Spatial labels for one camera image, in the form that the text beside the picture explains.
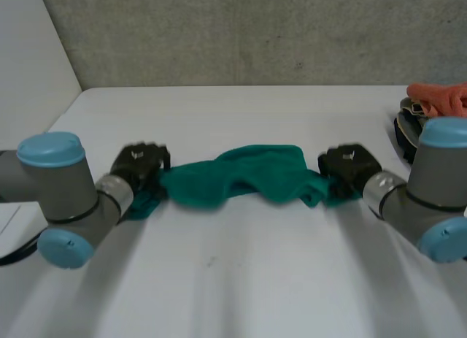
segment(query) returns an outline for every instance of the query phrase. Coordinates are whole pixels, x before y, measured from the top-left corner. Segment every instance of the wall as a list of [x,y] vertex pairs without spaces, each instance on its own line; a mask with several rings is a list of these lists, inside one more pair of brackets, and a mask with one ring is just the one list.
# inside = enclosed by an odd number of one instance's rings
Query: wall
[[467,0],[45,0],[83,88],[467,78]]
[[48,129],[81,92],[42,0],[0,0],[0,150]]

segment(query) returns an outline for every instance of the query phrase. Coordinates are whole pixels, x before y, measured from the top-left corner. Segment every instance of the green towel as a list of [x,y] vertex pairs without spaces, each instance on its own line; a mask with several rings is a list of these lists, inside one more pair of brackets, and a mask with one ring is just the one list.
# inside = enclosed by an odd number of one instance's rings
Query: green towel
[[[229,150],[213,161],[161,172],[160,183],[176,203],[206,210],[249,193],[260,193],[273,203],[299,198],[308,207],[320,201],[329,207],[343,202],[331,192],[336,181],[309,170],[303,152],[293,145],[251,145]],[[146,218],[158,204],[148,193],[140,193],[128,216]]]

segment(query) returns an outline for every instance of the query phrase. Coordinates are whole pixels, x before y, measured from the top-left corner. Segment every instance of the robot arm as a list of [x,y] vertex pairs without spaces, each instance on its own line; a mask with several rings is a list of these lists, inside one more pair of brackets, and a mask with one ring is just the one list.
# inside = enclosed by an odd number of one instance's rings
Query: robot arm
[[439,118],[425,125],[407,183],[360,145],[331,148],[319,162],[421,253],[449,263],[467,256],[466,148],[467,120]]
[[94,184],[78,137],[40,134],[0,155],[0,201],[37,201],[48,223],[37,249],[50,263],[76,269],[93,256],[163,162],[168,169],[169,159],[165,147],[127,146]]

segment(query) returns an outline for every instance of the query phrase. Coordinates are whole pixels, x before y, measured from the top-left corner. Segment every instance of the gray concrete wall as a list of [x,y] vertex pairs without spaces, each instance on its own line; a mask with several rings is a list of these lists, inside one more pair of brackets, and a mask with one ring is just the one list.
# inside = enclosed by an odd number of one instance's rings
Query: gray concrete wall
[[467,0],[44,0],[83,87],[467,81]]

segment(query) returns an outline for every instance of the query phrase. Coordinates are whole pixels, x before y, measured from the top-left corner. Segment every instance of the white wall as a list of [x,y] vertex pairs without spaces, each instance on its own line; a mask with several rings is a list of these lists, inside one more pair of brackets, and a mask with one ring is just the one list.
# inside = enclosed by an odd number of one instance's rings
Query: white wall
[[42,0],[0,0],[0,149],[47,130],[81,88]]

